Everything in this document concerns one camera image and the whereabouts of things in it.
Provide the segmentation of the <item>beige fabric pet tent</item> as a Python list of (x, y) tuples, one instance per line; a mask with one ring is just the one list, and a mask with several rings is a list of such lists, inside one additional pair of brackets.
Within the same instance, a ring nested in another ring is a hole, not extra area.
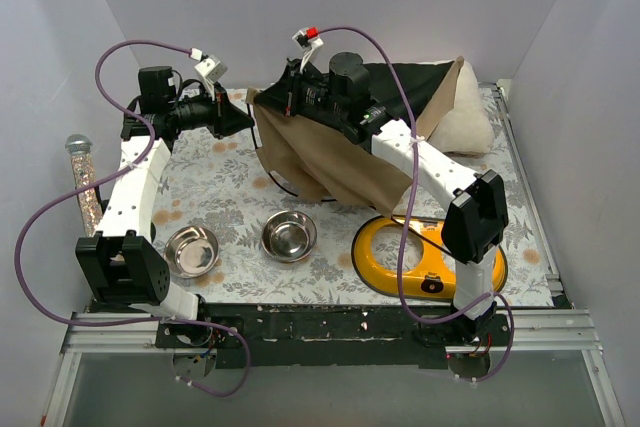
[[(416, 117), (417, 134), (429, 139), (454, 100), (464, 58), (428, 64), (394, 65)], [(287, 118), (259, 103), (261, 91), (250, 87), (246, 101), (254, 108), (261, 140), (257, 156), (265, 171), (276, 172), (298, 195), (318, 202), (333, 197), (350, 206), (369, 206), (388, 216), (412, 180), (401, 170), (367, 153), (344, 135), (301, 115)]]

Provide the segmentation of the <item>black tent pole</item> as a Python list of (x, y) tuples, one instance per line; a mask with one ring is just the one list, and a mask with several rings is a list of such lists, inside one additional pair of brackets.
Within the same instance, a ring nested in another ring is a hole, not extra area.
[[(245, 102), (245, 107), (246, 107), (246, 113), (249, 115), (249, 117), (251, 117), (253, 119), (252, 108), (251, 108), (251, 106), (250, 106), (250, 104), (248, 102)], [(257, 142), (257, 136), (256, 136), (256, 130), (255, 129), (256, 129), (255, 126), (254, 127), (250, 127), (250, 134), (251, 134), (251, 139), (252, 139), (254, 151), (257, 154), (259, 146), (258, 146), (258, 142)], [(295, 197), (295, 198), (299, 197), (299, 194), (297, 192), (294, 192), (294, 191), (290, 190), (289, 188), (285, 187), (271, 172), (267, 172), (267, 176), (281, 191), (285, 192), (289, 196), (292, 196), (292, 197)], [(333, 203), (333, 202), (337, 202), (337, 200), (335, 198), (322, 198), (319, 202), (320, 203)]]
[[(399, 225), (399, 226), (404, 226), (404, 225), (405, 225), (405, 220), (406, 220), (406, 219), (402, 218), (402, 219), (400, 219), (400, 220), (399, 220), (396, 216), (392, 215), (392, 216), (390, 217), (390, 220), (391, 220), (392, 222), (394, 222), (395, 224)], [(422, 241), (426, 242), (426, 243), (427, 243), (427, 244), (429, 244), (430, 246), (432, 246), (432, 247), (436, 248), (437, 250), (439, 250), (440, 252), (444, 253), (445, 255), (447, 255), (447, 256), (449, 256), (449, 257), (453, 258), (453, 255), (452, 255), (452, 253), (451, 253), (449, 250), (445, 249), (442, 245), (437, 244), (435, 241), (431, 240), (430, 238), (428, 238), (428, 237), (424, 236), (424, 235), (420, 232), (420, 230), (419, 230), (419, 229), (418, 229), (418, 230), (416, 230), (416, 229), (414, 229), (413, 227), (411, 227), (411, 226), (409, 225), (409, 226), (408, 226), (408, 231), (409, 231), (410, 233), (415, 234), (417, 237), (419, 237)]]

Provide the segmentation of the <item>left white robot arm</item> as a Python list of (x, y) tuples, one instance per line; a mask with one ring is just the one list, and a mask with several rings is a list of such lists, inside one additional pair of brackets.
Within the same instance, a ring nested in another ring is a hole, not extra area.
[[(181, 133), (205, 127), (222, 139), (253, 126), (219, 82), (226, 70), (207, 57), (196, 64), (196, 78), (180, 84), (169, 66), (139, 70), (140, 94), (128, 106), (121, 131), (120, 166), (126, 172), (116, 180), (95, 233), (80, 238), (75, 249), (97, 301), (181, 319), (178, 334), (193, 347), (211, 339), (213, 324), (198, 313), (197, 296), (172, 282), (169, 266), (154, 248), (153, 205)], [(183, 96), (192, 83), (198, 93)]]

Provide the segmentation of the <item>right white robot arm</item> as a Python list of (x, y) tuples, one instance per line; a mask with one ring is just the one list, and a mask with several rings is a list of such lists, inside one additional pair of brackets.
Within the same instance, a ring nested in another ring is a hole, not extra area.
[(254, 104), (286, 126), (302, 118), (324, 133), (340, 133), (434, 197), (446, 212), (441, 239), (456, 265), (448, 318), (454, 336), (471, 345), (486, 336), (496, 310), (492, 276), (509, 219), (499, 174), (480, 174), (419, 137), (434, 120), (437, 93), (458, 72), (453, 61), (366, 63), (352, 52), (334, 55), (325, 73), (306, 59), (291, 59)]

